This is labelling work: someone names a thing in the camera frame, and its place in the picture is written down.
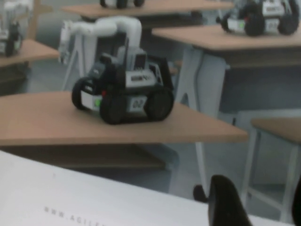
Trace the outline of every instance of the number 02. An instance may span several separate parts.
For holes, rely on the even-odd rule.
[[[135,100],[133,103],[133,108],[140,108],[143,105],[143,100]]]

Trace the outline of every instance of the tracked robot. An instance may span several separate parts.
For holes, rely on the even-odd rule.
[[[145,0],[100,0],[100,5],[104,8],[118,8],[124,9],[131,5],[141,7],[144,5]]]
[[[217,21],[226,32],[245,32],[251,37],[265,32],[292,35],[299,27],[299,6],[295,0],[249,1]]]
[[[7,1],[3,7],[2,26],[0,27],[0,54],[11,57],[21,49],[23,37],[20,24],[15,21],[18,14],[28,13],[28,21],[33,14],[33,0]]]
[[[69,58],[72,34],[107,37],[126,33],[117,56],[102,53],[88,75],[72,90],[72,102],[80,110],[97,111],[108,124],[164,120],[174,105],[173,84],[167,60],[148,56],[140,48],[142,26],[138,19],[112,16],[95,23],[63,23],[60,41],[61,63]]]

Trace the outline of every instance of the desk top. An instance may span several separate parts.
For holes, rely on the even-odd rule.
[[[301,117],[252,119],[251,124],[283,139],[301,143]]]
[[[5,200],[0,218],[7,225],[71,226],[76,216],[94,226],[209,226],[204,203],[4,152],[0,166],[0,199]],[[54,215],[45,206],[62,212]],[[291,226],[255,216],[250,221],[253,226]]]
[[[123,10],[102,8],[100,4],[65,6],[61,9],[68,13],[79,14],[86,17],[103,17],[117,15],[146,16],[232,7],[233,4],[231,2],[219,2],[214,0],[146,0],[144,6],[141,8],[127,8]]]
[[[239,34],[229,34],[220,25],[194,26],[181,28],[153,29],[154,35],[185,42],[210,50],[240,50],[259,48],[284,48],[301,46],[301,27],[292,36],[263,35],[248,37]]]
[[[0,97],[0,146],[117,143],[242,142],[247,133],[175,104],[162,122],[112,126],[77,110],[70,92]]]
[[[40,44],[34,40],[24,40],[18,55],[12,57],[0,56],[0,67],[59,57],[57,50]]]

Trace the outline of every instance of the robot number label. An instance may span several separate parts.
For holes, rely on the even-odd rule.
[[[133,105],[132,107],[133,108],[142,108],[144,106],[144,100],[143,99],[140,99],[140,100],[134,100],[133,101]]]

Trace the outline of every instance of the wooden tabletop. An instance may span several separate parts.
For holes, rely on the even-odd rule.
[[[70,92],[0,97],[0,146],[242,142],[247,133],[175,104],[162,122],[112,126],[98,114],[77,110]]]
[[[59,57],[57,50],[40,44],[34,40],[24,40],[18,55],[12,57],[0,56],[0,67]]]
[[[100,4],[65,6],[61,9],[68,13],[86,17],[103,17],[116,15],[146,16],[232,7],[233,4],[231,2],[219,2],[214,0],[146,0],[144,6],[141,8],[127,8],[123,10],[102,8]]]
[[[251,124],[283,139],[301,143],[301,117],[252,119]]]
[[[240,50],[259,48],[286,48],[301,46],[301,27],[291,36],[263,35],[248,37],[246,35],[229,34],[220,25],[193,26],[181,28],[153,29],[154,35],[185,42],[210,50]]]

